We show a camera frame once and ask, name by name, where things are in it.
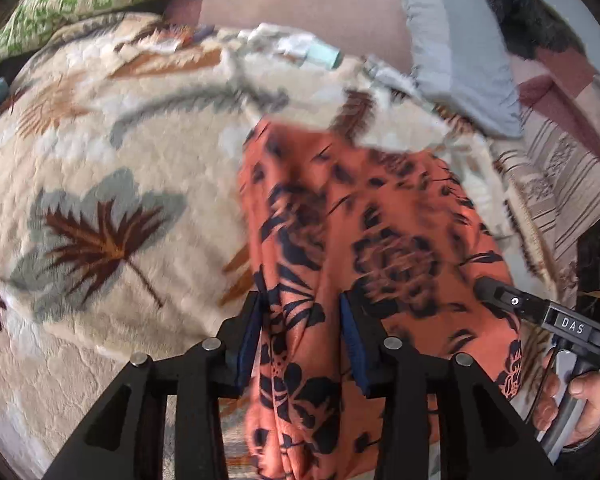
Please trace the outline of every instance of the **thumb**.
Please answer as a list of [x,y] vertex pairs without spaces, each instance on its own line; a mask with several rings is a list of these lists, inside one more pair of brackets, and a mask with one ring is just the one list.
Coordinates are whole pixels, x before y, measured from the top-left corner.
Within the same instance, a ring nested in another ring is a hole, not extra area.
[[590,372],[569,384],[569,393],[587,403],[574,430],[574,442],[589,438],[600,427],[600,373]]

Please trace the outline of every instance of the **orange floral fabric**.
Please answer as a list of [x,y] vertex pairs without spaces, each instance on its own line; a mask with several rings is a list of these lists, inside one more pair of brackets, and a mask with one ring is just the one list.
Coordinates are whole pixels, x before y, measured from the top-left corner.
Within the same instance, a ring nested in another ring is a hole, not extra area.
[[433,356],[467,352],[515,395],[518,321],[473,294],[479,276],[510,283],[509,271],[442,160],[263,120],[239,183],[268,303],[246,420],[262,478],[344,480],[376,466],[384,402],[366,400],[351,377],[338,310],[346,290],[366,296],[389,334]]

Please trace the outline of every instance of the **leaf-patterned blanket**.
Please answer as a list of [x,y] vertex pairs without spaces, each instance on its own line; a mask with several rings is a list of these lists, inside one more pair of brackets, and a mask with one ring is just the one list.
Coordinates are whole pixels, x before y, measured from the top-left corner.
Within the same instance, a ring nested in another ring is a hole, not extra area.
[[[237,170],[262,114],[386,150],[449,132],[361,59],[329,72],[245,37],[101,16],[59,31],[0,107],[0,450],[23,478],[42,475],[133,351],[180,354],[241,308]],[[447,154],[490,231],[510,235],[502,183]],[[509,253],[514,278],[533,280]],[[244,402],[223,410],[231,476],[253,477]]]

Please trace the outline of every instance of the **bed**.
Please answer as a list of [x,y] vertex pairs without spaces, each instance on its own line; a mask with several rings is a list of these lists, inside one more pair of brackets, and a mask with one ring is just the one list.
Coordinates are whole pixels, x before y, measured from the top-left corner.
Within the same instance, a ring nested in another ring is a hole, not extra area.
[[[244,262],[231,264],[246,241],[236,175],[262,114],[328,128],[349,92],[366,92],[375,114],[360,143],[435,150],[496,235],[515,284],[574,302],[574,244],[600,218],[600,153],[536,102],[523,109],[522,139],[493,140],[374,78],[360,57],[371,50],[400,72],[411,67],[400,47],[409,35],[396,25],[400,0],[382,0],[391,14],[371,39],[361,32],[369,22],[343,18],[336,30],[327,16],[312,29],[306,16],[267,0],[232,21],[219,1],[172,0],[165,17],[120,11],[62,28],[0,106],[0,453],[19,478],[42,476],[132,352],[181,354],[239,311],[250,282]],[[279,20],[347,55],[332,70],[282,56],[272,46],[297,30],[264,39],[252,30]],[[527,65],[512,66],[519,84],[535,79],[522,74]],[[592,194],[596,206],[583,216]],[[107,264],[91,272],[94,260],[75,256],[79,246]],[[548,343],[523,331],[521,413]],[[246,398],[221,406],[238,480],[258,477],[247,408]],[[167,479],[173,416],[170,404]]]

